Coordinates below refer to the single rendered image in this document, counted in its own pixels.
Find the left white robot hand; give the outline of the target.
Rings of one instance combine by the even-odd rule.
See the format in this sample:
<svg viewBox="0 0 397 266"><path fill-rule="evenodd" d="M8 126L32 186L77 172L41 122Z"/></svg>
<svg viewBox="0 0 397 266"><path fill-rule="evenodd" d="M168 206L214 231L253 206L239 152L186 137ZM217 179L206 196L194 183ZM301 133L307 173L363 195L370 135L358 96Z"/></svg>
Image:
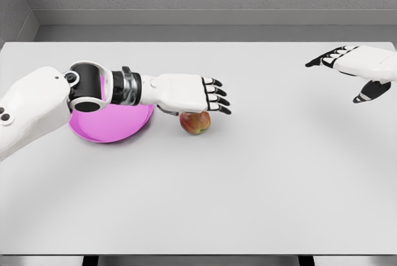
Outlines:
<svg viewBox="0 0 397 266"><path fill-rule="evenodd" d="M157 104L171 112L221 112L231 114L227 93L214 78L191 74L163 74L151 81Z"/></svg>

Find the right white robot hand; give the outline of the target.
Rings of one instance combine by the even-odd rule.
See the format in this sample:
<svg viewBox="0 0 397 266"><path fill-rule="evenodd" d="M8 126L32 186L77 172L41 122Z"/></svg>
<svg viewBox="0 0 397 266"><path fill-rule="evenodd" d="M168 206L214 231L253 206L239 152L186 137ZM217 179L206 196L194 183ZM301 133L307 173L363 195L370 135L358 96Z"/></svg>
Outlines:
<svg viewBox="0 0 397 266"><path fill-rule="evenodd" d="M359 104L375 100L391 88L392 82L382 84L379 81L380 65L394 52L366 45L342 46L319 55L305 66L325 66L348 76L366 79L368 83L353 99L353 103Z"/></svg>

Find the red apple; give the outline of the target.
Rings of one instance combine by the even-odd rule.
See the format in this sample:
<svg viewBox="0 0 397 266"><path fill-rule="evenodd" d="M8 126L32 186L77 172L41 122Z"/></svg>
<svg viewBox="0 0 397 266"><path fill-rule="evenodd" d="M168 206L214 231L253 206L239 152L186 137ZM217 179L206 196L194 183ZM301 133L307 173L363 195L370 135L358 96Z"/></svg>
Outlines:
<svg viewBox="0 0 397 266"><path fill-rule="evenodd" d="M181 127L192 135L198 135L207 130L211 125L211 118L208 112L179 114Z"/></svg>

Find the pink plate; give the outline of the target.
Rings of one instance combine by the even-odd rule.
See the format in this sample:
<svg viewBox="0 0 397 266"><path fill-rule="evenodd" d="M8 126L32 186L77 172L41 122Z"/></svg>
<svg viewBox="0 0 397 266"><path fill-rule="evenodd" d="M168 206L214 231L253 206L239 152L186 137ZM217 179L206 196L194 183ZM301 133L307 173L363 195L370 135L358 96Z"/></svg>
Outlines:
<svg viewBox="0 0 397 266"><path fill-rule="evenodd" d="M72 131L85 140L113 143L128 138L148 122L153 105L114 105L95 112L74 111L68 123Z"/></svg>

